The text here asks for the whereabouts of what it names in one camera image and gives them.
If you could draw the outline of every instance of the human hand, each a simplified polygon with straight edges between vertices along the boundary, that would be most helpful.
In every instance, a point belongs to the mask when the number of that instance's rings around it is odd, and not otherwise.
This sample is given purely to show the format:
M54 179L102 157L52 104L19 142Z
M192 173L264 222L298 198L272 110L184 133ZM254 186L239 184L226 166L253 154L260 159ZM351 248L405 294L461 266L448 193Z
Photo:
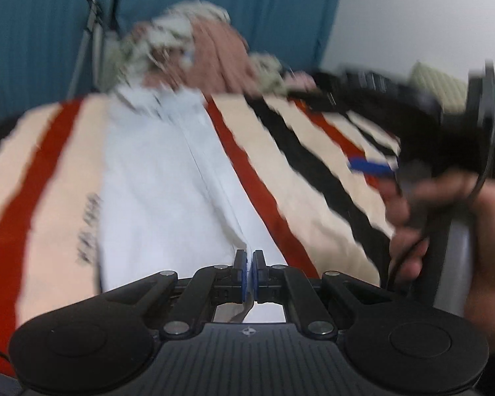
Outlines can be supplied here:
M420 232L404 226L409 220L411 204L423 202L443 205L465 198L473 189L477 176L449 172L415 186L409 200L396 191L394 181L381 181L379 192L385 202L386 219L395 227L391 239L391 267L405 248L416 242ZM495 353L495 181L485 182L471 207L477 217L477 255L464 316L482 330ZM400 267L396 281L414 280L422 270L422 258L429 242L422 241Z

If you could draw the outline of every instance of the white wall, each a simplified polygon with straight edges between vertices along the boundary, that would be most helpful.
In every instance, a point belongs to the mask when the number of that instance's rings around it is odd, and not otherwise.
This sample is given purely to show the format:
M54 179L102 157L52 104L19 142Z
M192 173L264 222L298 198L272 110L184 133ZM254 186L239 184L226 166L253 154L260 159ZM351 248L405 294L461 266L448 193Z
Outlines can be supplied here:
M420 60L467 80L486 59L495 63L495 0L340 0L322 68L406 77Z

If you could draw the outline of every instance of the red stripe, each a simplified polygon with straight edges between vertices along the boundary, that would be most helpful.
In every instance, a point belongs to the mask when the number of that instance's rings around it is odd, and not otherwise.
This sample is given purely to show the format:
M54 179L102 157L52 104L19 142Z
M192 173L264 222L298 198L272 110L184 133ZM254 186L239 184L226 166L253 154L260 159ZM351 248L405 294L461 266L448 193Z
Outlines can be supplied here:
M0 351L4 353L7 352L9 338L16 328L15 304L20 293L22 264L33 212L48 180L55 172L80 106L81 100L62 106L46 130L20 190L0 218ZM0 372L13 375L11 366L1 358Z
M307 104L302 100L292 100L299 110L301 110L310 121L321 128L325 134L338 144L347 158L365 158L363 149L357 147L346 138L335 126L329 124L322 113L312 112ZM374 189L378 188L378 180L375 177L365 175L367 184Z
M209 100L207 105L207 113L209 113L216 133L242 187L286 259L286 263L289 266L302 269L308 277L318 278L317 270L305 248L293 235L288 222L280 215L275 198L251 166L246 152L236 144L233 134L224 122L222 113L212 100Z

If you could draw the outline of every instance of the white logo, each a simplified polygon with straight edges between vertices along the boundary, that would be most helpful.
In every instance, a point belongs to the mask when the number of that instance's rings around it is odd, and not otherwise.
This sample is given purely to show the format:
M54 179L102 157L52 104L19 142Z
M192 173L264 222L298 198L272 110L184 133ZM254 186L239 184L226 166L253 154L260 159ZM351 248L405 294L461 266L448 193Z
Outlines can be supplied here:
M250 336L256 334L256 330L249 326L246 329L242 329L242 333L249 338Z

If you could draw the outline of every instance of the striped bedspread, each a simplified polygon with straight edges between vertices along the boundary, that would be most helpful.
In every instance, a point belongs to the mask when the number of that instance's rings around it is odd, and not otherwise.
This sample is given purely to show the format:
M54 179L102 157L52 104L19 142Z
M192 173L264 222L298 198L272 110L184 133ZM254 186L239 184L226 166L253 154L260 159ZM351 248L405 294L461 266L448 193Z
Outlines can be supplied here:
M97 230L109 101L93 95L52 104L0 126L3 352L23 322L100 290ZM289 265L311 277L337 269L374 284L384 278L392 229L375 180L350 172L347 159L394 159L395 140L357 115L315 114L276 97L219 95L206 110ZM1 358L0 372L12 374Z

